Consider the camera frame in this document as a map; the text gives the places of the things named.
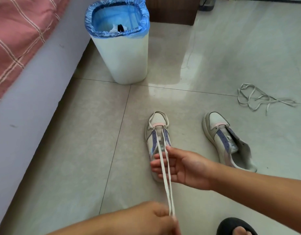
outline white trash can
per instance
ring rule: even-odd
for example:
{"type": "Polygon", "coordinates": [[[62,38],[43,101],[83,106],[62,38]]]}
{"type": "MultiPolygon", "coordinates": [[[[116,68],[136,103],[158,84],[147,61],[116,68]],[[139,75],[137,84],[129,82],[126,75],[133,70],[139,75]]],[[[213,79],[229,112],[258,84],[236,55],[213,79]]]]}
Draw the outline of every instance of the white trash can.
{"type": "Polygon", "coordinates": [[[145,79],[150,27],[145,0],[95,2],[87,8],[85,27],[117,83],[145,79]],[[127,30],[110,33],[114,25],[127,30]]]}

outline shoelace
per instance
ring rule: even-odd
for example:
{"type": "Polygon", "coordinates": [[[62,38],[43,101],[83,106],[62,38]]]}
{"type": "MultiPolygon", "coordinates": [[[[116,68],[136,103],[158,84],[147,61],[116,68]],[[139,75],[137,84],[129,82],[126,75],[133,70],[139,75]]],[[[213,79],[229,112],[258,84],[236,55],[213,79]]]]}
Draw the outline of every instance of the shoelace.
{"type": "Polygon", "coordinates": [[[266,107],[266,115],[268,114],[268,109],[269,109],[269,106],[271,103],[276,103],[276,102],[282,102],[283,104],[286,104],[288,106],[292,106],[292,107],[295,107],[294,104],[296,104],[296,102],[290,98],[274,98],[266,93],[264,93],[261,89],[259,89],[258,87],[254,86],[253,84],[250,84],[250,83],[243,83],[240,88],[238,89],[238,102],[241,104],[241,105],[248,105],[248,107],[252,110],[252,111],[256,111],[259,106],[261,104],[266,104],[267,107],[266,107]],[[243,92],[242,90],[245,90],[247,89],[248,87],[253,87],[254,89],[252,90],[251,94],[247,97],[243,92]],[[268,100],[267,101],[264,101],[264,102],[261,102],[257,105],[257,107],[253,108],[251,105],[250,105],[250,99],[251,99],[251,96],[253,95],[253,93],[255,91],[259,91],[260,94],[262,94],[261,96],[259,96],[257,99],[255,100],[258,100],[258,99],[262,99],[263,97],[267,97],[268,100]],[[240,94],[242,95],[242,97],[246,98],[247,99],[247,102],[241,102],[240,101],[240,94]]]}
{"type": "Polygon", "coordinates": [[[162,170],[162,175],[163,175],[163,179],[164,179],[164,188],[166,190],[166,194],[167,194],[167,198],[168,198],[168,206],[169,206],[169,215],[172,215],[174,216],[175,215],[175,209],[174,209],[174,203],[173,203],[173,196],[172,196],[172,187],[171,187],[171,174],[170,174],[170,166],[169,166],[169,157],[168,157],[168,152],[166,150],[166,146],[167,146],[167,141],[166,141],[166,138],[164,136],[164,129],[166,129],[168,126],[169,126],[169,120],[168,120],[168,117],[165,113],[161,112],[161,111],[155,111],[152,116],[149,118],[149,127],[151,129],[155,129],[150,121],[151,119],[154,117],[155,113],[160,113],[164,116],[165,120],[167,121],[167,125],[163,127],[162,129],[162,136],[163,136],[163,140],[164,140],[164,152],[166,154],[166,159],[167,159],[167,163],[168,163],[168,178],[169,178],[169,183],[167,181],[167,176],[166,176],[166,171],[164,169],[164,158],[162,156],[162,152],[161,152],[161,148],[160,148],[160,144],[159,144],[159,138],[158,138],[158,135],[157,135],[157,132],[156,132],[156,139],[157,139],[157,145],[155,147],[155,150],[154,152],[157,150],[158,148],[158,151],[159,151],[159,156],[160,156],[160,163],[161,163],[161,170],[162,170]]]}

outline tile grout line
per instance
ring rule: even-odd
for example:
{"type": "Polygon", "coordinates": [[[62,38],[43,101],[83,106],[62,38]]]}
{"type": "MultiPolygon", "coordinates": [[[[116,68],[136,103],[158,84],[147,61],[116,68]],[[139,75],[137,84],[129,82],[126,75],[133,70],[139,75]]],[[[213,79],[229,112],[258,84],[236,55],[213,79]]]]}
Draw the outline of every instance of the tile grout line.
{"type": "MultiPolygon", "coordinates": [[[[90,80],[90,81],[103,81],[103,80],[94,80],[94,79],[86,79],[86,78],[77,78],[75,77],[75,79],[83,79],[83,80],[90,80]]],[[[139,84],[131,84],[134,86],[147,86],[147,85],[139,85],[139,84]]],[[[167,87],[161,87],[161,86],[148,86],[148,87],[157,87],[157,88],[162,88],[162,89],[171,89],[171,90],[184,90],[184,89],[176,89],[176,88],[167,88],[167,87]]],[[[211,92],[205,92],[205,91],[196,91],[196,90],[184,90],[184,91],[190,91],[190,92],[198,92],[198,93],[206,93],[206,94],[215,94],[215,95],[225,95],[225,96],[234,96],[234,97],[238,97],[237,95],[226,95],[226,94],[219,94],[219,93],[211,93],[211,92]]]]}
{"type": "Polygon", "coordinates": [[[122,126],[122,122],[123,122],[123,118],[124,118],[124,114],[125,114],[125,109],[127,108],[127,104],[128,104],[128,100],[129,100],[129,95],[130,95],[131,86],[132,86],[132,84],[130,85],[130,89],[129,89],[129,93],[128,93],[127,102],[125,103],[125,108],[124,108],[124,112],[123,112],[123,116],[122,116],[122,121],[121,121],[121,125],[120,125],[120,128],[119,128],[119,134],[118,134],[116,146],[114,147],[113,157],[112,157],[112,160],[111,160],[110,169],[109,169],[109,173],[108,173],[108,177],[107,177],[107,181],[106,181],[106,186],[105,186],[105,190],[104,190],[104,195],[102,196],[102,200],[101,200],[101,205],[100,205],[100,209],[99,209],[99,214],[100,214],[100,211],[101,211],[102,202],[104,201],[105,192],[106,192],[107,184],[108,184],[108,179],[109,179],[109,175],[110,175],[110,171],[111,171],[111,167],[112,167],[112,162],[113,162],[114,154],[116,153],[116,148],[117,148],[117,144],[118,144],[118,140],[119,140],[119,135],[120,135],[120,131],[121,131],[121,126],[122,126]]]}

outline pink bedsheet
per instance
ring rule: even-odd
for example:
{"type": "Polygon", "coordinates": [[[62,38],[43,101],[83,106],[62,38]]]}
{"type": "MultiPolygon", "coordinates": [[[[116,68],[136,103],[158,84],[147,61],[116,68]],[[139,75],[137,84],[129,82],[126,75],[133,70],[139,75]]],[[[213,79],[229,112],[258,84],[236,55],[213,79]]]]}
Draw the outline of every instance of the pink bedsheet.
{"type": "Polygon", "coordinates": [[[0,0],[0,99],[59,23],[70,0],[0,0]]]}

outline floor tile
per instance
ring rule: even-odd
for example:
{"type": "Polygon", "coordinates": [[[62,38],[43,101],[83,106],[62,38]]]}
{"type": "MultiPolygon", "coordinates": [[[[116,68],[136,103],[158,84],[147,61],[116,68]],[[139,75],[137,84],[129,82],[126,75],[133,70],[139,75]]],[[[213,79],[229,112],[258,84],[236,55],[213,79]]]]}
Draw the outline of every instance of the floor tile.
{"type": "MultiPolygon", "coordinates": [[[[249,143],[258,173],[301,179],[301,105],[274,104],[252,112],[236,97],[132,86],[106,186],[101,213],[128,208],[142,201],[166,202],[164,186],[150,172],[144,128],[149,115],[164,111],[170,121],[172,145],[218,161],[205,137],[201,120],[219,111],[233,130],[249,143]]],[[[215,234],[226,217],[249,222],[258,234],[297,234],[285,226],[212,191],[173,183],[176,214],[183,234],[215,234]]]]}
{"type": "Polygon", "coordinates": [[[295,7],[217,0],[212,12],[197,13],[193,27],[151,23],[148,75],[139,84],[236,95],[249,82],[274,97],[301,102],[301,74],[293,58],[299,52],[301,63],[301,30],[290,25],[301,20],[292,15],[295,7]],[[283,27],[282,16],[288,23],[283,27]],[[292,52],[288,43],[295,45],[292,52]]]}
{"type": "Polygon", "coordinates": [[[46,234],[99,214],[129,88],[71,80],[0,234],[46,234]]]}
{"type": "Polygon", "coordinates": [[[88,43],[73,77],[115,82],[92,40],[88,43]]]}

